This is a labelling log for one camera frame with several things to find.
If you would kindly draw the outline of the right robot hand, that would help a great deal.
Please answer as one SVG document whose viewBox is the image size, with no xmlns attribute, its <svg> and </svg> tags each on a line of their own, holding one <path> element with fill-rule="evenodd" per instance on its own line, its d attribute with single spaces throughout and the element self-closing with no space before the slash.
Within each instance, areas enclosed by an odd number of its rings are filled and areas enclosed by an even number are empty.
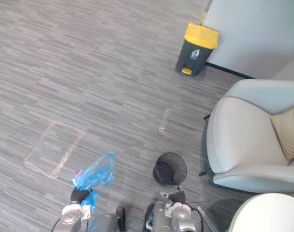
<svg viewBox="0 0 294 232">
<path fill-rule="evenodd" d="M 177 192 L 173 194 L 168 194 L 164 191 L 160 191 L 160 196 L 170 200 L 172 203 L 186 203 L 186 195 L 184 189 L 181 185 L 177 186 Z"/>
</svg>

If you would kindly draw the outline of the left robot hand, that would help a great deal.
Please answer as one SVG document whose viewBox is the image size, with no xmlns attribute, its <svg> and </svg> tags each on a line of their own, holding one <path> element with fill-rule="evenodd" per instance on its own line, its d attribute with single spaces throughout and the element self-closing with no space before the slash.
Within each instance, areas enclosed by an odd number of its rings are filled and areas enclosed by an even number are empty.
<svg viewBox="0 0 294 232">
<path fill-rule="evenodd" d="M 78 190 L 77 188 L 74 188 L 71 193 L 70 204 L 81 204 L 92 192 L 92 189 Z"/>
</svg>

